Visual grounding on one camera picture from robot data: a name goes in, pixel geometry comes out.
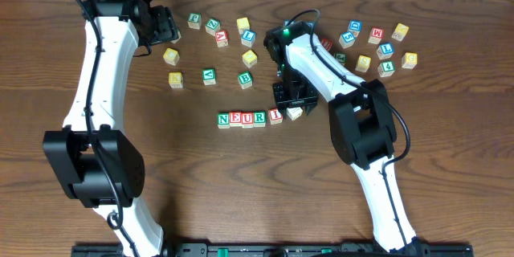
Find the blue P block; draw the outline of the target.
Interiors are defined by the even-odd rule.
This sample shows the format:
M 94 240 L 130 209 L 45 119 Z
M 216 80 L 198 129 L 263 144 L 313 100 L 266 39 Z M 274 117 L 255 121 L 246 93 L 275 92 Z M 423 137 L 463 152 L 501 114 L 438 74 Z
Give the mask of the blue P block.
M 304 110 L 301 107 L 287 108 L 286 114 L 291 121 L 298 119 L 302 116 Z

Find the red I block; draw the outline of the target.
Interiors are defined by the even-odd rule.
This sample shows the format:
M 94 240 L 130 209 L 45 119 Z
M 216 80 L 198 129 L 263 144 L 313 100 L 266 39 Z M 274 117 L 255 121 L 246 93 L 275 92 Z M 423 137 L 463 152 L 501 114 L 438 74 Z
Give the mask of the red I block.
M 278 108 L 273 108 L 268 111 L 270 124 L 280 124 L 283 122 L 283 115 Z

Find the green R block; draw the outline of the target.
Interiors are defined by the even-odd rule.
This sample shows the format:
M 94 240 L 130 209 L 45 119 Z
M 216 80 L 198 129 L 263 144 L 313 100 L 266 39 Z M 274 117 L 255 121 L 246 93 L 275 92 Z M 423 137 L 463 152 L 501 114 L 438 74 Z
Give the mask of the green R block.
M 254 126 L 256 128 L 266 126 L 267 114 L 265 113 L 265 111 L 253 112 L 253 118 L 254 118 Z

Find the red E block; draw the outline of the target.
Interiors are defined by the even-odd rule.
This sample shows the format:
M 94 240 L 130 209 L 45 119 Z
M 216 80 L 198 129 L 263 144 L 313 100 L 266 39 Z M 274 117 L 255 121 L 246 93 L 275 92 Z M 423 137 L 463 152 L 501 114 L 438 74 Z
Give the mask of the red E block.
M 242 113 L 241 112 L 230 112 L 229 113 L 229 125 L 231 127 L 242 126 Z

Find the green N block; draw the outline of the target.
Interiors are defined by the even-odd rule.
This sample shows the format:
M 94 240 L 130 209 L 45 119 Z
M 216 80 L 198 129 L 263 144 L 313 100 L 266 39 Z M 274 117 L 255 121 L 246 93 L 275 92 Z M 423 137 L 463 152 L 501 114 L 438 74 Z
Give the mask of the green N block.
M 230 116 L 227 112 L 222 112 L 217 115 L 217 125 L 220 129 L 230 128 Z

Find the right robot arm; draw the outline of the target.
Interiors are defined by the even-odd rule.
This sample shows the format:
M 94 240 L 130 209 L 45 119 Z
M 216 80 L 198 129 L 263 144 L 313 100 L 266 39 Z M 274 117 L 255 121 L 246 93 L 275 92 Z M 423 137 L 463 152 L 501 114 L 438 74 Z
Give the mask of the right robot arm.
M 379 80 L 367 82 L 343 67 L 303 21 L 267 31 L 263 45 L 277 63 L 273 85 L 280 112 L 311 112 L 320 97 L 328 103 L 332 145 L 357 174 L 373 221 L 373 238 L 387 253 L 412 249 L 416 233 L 396 182 L 394 124 L 401 122 Z

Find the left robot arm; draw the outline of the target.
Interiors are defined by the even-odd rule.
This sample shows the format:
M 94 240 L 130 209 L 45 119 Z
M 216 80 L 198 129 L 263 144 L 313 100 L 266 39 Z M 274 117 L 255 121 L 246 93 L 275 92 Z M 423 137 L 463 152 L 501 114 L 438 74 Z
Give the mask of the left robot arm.
M 142 190 L 145 164 L 124 134 L 124 98 L 138 47 L 177 38 L 173 18 L 149 0 L 85 0 L 86 47 L 80 80 L 62 129 L 43 151 L 64 193 L 93 209 L 120 240 L 122 256 L 172 256 Z

